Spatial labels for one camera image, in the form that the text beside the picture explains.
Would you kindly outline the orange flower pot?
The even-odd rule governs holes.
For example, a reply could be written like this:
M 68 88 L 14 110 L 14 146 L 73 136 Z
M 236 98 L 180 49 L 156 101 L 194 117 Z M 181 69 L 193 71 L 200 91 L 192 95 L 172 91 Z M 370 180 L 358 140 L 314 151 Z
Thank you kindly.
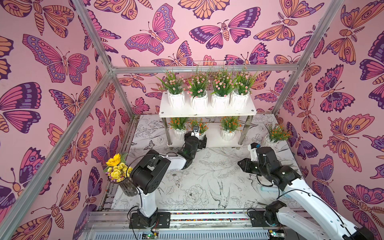
M 202 138 L 205 136 L 206 131 L 208 130 L 207 123 L 204 123 L 203 119 L 194 118 L 194 119 L 190 120 L 191 131 L 193 131 L 192 130 L 193 126 L 199 126 L 200 127 L 200 139 L 199 140 L 202 140 Z
M 284 130 L 281 125 L 265 125 L 267 128 L 267 135 L 262 140 L 262 147 L 275 148 L 278 143 L 287 141 L 291 136 L 291 132 Z
M 173 129 L 175 138 L 178 140 L 183 140 L 187 131 L 188 118 L 171 118 L 170 125 Z
M 224 141 L 231 141 L 235 137 L 237 130 L 241 128 L 239 117 L 226 116 L 222 117 L 220 121 L 221 137 Z

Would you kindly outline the pink flower pot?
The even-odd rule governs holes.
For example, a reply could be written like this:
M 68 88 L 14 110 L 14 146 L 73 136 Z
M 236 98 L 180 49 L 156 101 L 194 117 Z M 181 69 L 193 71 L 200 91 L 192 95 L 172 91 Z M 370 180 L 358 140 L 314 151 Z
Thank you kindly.
M 165 76 L 158 78 L 168 93 L 168 100 L 172 108 L 180 109 L 185 105 L 185 88 L 182 76 L 172 71 L 166 71 Z
M 230 105 L 235 109 L 243 109 L 250 97 L 251 87 L 256 81 L 256 76 L 247 71 L 244 67 L 237 72 L 234 78 L 234 90 L 231 95 Z
M 213 73 L 212 107 L 215 110 L 222 111 L 229 106 L 235 83 L 233 72 L 227 69 Z
M 210 83 L 210 74 L 196 69 L 187 79 L 187 83 L 193 110 L 197 113 L 203 112 L 208 107 L 207 87 Z

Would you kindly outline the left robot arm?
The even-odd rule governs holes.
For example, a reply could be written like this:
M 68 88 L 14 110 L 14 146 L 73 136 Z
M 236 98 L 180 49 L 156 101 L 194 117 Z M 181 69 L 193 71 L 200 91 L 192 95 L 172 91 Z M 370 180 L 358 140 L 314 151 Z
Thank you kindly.
M 207 137 L 199 137 L 195 132 L 185 135 L 182 148 L 173 155 L 162 155 L 150 150 L 130 173 L 134 186 L 139 191 L 141 204 L 136 213 L 129 213 L 130 229 L 168 229 L 170 227 L 170 212 L 160 212 L 156 204 L 155 190 L 159 187 L 164 176 L 170 170 L 188 168 L 198 150 L 207 145 Z

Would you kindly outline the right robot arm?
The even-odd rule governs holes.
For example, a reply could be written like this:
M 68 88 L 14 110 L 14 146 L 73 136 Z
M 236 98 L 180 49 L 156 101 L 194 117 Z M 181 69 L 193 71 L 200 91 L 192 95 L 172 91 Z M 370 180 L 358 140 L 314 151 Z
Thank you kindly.
M 264 177 L 279 190 L 278 197 L 290 196 L 314 219 L 313 222 L 298 215 L 285 203 L 276 199 L 264 212 L 253 210 L 250 218 L 254 226 L 286 226 L 307 240 L 373 240 L 374 234 L 366 227 L 358 228 L 323 201 L 290 166 L 278 161 L 275 151 L 257 143 L 248 145 L 250 158 L 238 162 L 249 174 Z

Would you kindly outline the white two-tier rack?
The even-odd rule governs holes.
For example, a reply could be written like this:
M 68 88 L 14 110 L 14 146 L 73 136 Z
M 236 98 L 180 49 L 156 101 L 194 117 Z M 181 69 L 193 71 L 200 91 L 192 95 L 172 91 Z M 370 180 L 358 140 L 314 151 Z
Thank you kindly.
M 200 112 L 195 111 L 190 102 L 190 98 L 185 96 L 185 105 L 182 108 L 173 108 L 169 103 L 168 93 L 164 92 L 160 105 L 159 117 L 162 119 L 167 136 L 167 145 L 169 147 L 181 147 L 184 144 L 183 137 L 177 137 L 174 130 L 170 130 L 167 126 L 167 119 L 170 118 L 216 118 L 225 116 L 241 117 L 246 116 L 246 122 L 242 125 L 242 130 L 235 132 L 234 138 L 230 141 L 224 140 L 221 137 L 220 121 L 208 123 L 209 129 L 206 132 L 207 147 L 208 148 L 221 148 L 221 147 L 240 147 L 243 145 L 244 139 L 250 129 L 253 117 L 257 111 L 252 100 L 248 100 L 243 109 L 235 109 L 228 106 L 223 110 L 215 110 L 212 107 L 211 97 L 208 100 L 208 107 Z

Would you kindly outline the light blue scoop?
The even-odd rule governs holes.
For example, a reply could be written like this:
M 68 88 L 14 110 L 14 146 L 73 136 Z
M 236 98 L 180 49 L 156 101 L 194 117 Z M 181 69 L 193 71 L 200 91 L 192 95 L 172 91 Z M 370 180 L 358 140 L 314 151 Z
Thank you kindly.
M 279 188 L 277 188 L 277 187 L 265 187 L 265 186 L 261 186 L 260 187 L 260 189 L 261 189 L 261 191 L 263 191 L 263 192 L 276 192 L 276 193 L 278 193 L 280 190 L 279 190 Z

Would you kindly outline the yellow flower bouquet vase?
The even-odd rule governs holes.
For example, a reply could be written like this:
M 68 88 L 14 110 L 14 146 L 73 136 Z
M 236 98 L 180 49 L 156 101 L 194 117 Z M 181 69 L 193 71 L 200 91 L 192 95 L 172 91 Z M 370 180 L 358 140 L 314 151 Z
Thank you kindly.
M 128 154 L 115 154 L 106 162 L 104 172 L 108 176 L 108 180 L 120 187 L 123 193 L 128 197 L 138 195 L 137 187 L 133 184 L 131 173 L 133 168 L 127 163 Z

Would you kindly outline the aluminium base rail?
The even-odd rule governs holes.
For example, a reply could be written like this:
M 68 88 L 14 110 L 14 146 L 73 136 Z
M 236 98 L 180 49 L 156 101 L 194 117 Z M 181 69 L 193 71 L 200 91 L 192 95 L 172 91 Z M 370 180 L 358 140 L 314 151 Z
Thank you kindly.
M 138 210 L 90 214 L 82 240 L 328 240 L 302 212 L 269 225 L 263 209 L 159 211 L 146 227 Z

